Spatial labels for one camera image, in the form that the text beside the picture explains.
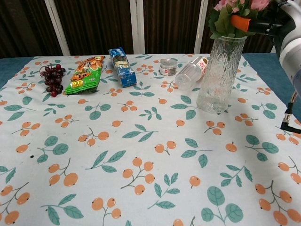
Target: small can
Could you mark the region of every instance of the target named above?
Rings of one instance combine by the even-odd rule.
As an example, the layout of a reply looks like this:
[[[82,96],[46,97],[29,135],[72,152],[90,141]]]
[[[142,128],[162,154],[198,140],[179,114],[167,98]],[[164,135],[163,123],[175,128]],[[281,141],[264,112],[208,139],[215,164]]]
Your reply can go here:
[[[162,59],[160,64],[160,73],[165,76],[172,76],[176,73],[177,62],[173,59]]]

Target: bunch of grapes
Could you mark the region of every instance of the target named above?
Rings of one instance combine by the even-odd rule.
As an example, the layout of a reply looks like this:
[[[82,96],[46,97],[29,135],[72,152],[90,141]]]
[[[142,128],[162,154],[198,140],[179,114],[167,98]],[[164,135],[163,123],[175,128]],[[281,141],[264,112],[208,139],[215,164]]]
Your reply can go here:
[[[61,65],[56,65],[55,67],[44,66],[45,71],[40,72],[41,76],[45,77],[45,85],[48,87],[46,91],[50,93],[51,96],[56,97],[57,94],[62,93],[63,86],[61,85],[62,77],[64,72],[66,71],[62,68]]]

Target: blue snack box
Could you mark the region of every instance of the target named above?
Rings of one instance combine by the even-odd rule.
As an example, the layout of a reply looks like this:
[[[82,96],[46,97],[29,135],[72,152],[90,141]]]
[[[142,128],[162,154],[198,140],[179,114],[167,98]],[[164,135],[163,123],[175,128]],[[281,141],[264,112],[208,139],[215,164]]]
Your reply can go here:
[[[109,49],[109,54],[122,87],[135,85],[137,83],[135,71],[129,64],[122,47]]]

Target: green snack bag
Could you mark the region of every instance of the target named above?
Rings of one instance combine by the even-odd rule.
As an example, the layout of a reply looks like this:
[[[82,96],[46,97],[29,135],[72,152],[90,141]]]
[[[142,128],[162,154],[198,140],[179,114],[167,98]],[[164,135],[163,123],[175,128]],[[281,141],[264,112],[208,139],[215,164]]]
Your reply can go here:
[[[77,94],[84,90],[97,88],[103,67],[104,56],[96,56],[81,62],[75,70],[65,93]]]

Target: curtain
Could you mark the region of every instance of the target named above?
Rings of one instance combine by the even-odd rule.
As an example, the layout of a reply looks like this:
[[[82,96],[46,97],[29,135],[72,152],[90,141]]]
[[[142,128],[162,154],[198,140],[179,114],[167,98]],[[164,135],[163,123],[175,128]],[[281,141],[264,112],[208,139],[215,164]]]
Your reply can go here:
[[[62,55],[44,1],[0,1],[0,58]]]
[[[55,0],[71,55],[133,53],[128,0]]]
[[[207,14],[206,14],[206,24],[203,33],[202,45],[200,53],[210,53],[213,46],[213,39],[210,39],[211,32],[208,27],[208,17],[210,16],[212,8],[218,3],[218,0],[209,0]],[[271,39],[266,35],[256,34],[254,36],[249,36],[246,40],[243,53],[269,53],[273,48],[273,43]]]
[[[144,0],[145,53],[193,53],[200,0]]]

